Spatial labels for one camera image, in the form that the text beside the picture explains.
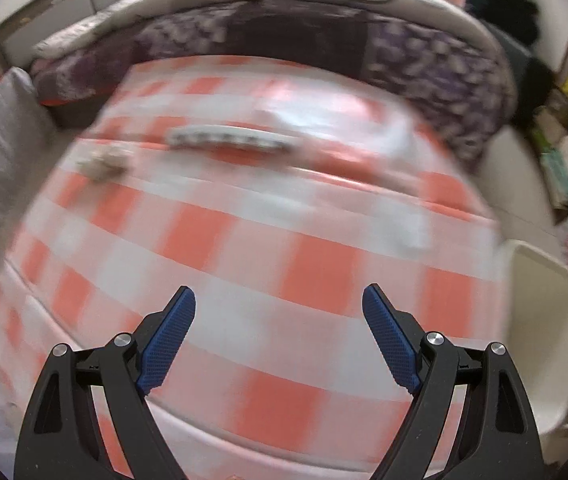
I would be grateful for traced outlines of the white tissue wad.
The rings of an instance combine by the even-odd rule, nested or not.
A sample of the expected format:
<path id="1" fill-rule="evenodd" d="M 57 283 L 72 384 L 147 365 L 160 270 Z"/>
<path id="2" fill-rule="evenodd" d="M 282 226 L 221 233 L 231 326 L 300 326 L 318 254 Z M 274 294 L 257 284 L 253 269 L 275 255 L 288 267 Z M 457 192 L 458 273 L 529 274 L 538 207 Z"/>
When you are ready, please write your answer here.
<path id="1" fill-rule="evenodd" d="M 76 163 L 79 174 L 93 181 L 102 182 L 125 174 L 132 165 L 132 151 L 120 146 L 106 146 L 91 152 Z"/>

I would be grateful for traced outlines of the white plastic trash bin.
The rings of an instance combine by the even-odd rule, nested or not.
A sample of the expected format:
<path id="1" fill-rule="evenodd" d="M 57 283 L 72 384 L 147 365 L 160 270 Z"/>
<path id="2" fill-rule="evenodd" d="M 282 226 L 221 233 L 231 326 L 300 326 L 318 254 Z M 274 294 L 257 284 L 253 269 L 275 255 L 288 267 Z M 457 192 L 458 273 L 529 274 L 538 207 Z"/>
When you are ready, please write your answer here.
<path id="1" fill-rule="evenodd" d="M 504 344 L 545 437 L 568 414 L 568 268 L 523 240 L 507 240 L 500 271 L 508 302 Z"/>

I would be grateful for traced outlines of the grey pillow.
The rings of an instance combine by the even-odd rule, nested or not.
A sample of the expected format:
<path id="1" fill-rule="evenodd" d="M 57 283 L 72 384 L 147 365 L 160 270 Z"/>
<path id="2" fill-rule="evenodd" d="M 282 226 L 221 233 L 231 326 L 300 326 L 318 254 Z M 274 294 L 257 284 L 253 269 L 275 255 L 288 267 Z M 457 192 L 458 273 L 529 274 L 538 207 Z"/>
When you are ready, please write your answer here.
<path id="1" fill-rule="evenodd" d="M 0 226 L 55 133 L 30 76 L 19 67 L 8 70 L 0 79 Z"/>

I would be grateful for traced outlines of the red white checkered cloth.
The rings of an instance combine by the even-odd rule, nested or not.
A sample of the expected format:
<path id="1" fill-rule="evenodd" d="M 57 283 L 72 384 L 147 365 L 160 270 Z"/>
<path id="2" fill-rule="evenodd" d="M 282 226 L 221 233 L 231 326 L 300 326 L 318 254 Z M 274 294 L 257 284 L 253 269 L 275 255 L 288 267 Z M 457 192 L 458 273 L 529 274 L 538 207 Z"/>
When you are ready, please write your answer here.
<path id="1" fill-rule="evenodd" d="M 172 128 L 297 136 L 172 148 Z M 132 151 L 122 176 L 76 163 Z M 181 286 L 196 317 L 150 408 L 192 479 L 365 479 L 410 396 L 366 326 L 379 284 L 426 330 L 502 336 L 497 221 L 406 102 L 265 58 L 135 66 L 46 173 L 0 263 L 0 381 L 22 414 L 54 344 L 99 347 Z"/>

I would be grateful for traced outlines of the white foam puzzle strip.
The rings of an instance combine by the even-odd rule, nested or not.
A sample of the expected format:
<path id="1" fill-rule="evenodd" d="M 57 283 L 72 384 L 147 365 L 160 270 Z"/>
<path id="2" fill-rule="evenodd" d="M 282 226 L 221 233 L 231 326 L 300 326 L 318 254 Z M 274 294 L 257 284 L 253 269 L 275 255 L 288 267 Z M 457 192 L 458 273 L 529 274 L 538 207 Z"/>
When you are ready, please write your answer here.
<path id="1" fill-rule="evenodd" d="M 190 125 L 172 128 L 166 134 L 166 142 L 172 148 L 239 148 L 264 152 L 291 151 L 298 147 L 297 136 L 259 130 L 255 128 Z"/>

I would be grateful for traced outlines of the black cabinet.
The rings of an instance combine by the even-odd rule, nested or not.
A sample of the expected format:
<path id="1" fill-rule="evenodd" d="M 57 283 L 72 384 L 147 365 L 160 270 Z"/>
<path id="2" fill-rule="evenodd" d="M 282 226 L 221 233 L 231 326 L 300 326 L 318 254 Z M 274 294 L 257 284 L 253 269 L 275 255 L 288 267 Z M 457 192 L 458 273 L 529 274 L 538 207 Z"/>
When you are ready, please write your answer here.
<path id="1" fill-rule="evenodd" d="M 510 63 L 517 87 L 516 109 L 511 124 L 524 131 L 534 122 L 536 109 L 546 104 L 553 88 L 553 72 L 534 52 L 507 32 L 488 22 L 485 26 L 499 41 Z"/>

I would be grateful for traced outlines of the grey bed headboard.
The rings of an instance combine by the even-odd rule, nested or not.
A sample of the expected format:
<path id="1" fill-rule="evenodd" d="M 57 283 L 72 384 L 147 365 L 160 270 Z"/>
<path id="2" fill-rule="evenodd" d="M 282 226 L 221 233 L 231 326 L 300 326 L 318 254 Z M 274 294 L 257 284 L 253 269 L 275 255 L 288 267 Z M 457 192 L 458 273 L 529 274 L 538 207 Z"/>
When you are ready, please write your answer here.
<path id="1" fill-rule="evenodd" d="M 0 66 L 27 68 L 34 45 L 119 0 L 32 0 L 0 23 Z"/>

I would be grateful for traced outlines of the black clothes pile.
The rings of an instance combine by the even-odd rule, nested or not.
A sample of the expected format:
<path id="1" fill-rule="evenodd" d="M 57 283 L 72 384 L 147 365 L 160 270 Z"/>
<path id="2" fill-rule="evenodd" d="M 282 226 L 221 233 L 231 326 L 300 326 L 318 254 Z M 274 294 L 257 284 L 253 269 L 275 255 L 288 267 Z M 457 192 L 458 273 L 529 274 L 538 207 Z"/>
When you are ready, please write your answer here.
<path id="1" fill-rule="evenodd" d="M 464 9 L 527 47 L 539 39 L 539 8 L 534 0 L 465 0 Z"/>

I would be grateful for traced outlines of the purple white patterned quilt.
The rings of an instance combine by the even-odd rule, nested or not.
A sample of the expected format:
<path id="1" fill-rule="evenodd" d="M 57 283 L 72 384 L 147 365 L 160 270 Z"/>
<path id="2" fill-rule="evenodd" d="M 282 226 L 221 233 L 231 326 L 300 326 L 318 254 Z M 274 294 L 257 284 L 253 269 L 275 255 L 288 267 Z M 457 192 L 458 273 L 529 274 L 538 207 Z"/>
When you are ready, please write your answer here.
<path id="1" fill-rule="evenodd" d="M 308 65 L 401 96 L 466 169 L 516 109 L 508 59 L 446 0 L 119 0 L 34 46 L 49 106 L 115 91 L 134 64 L 245 55 Z"/>

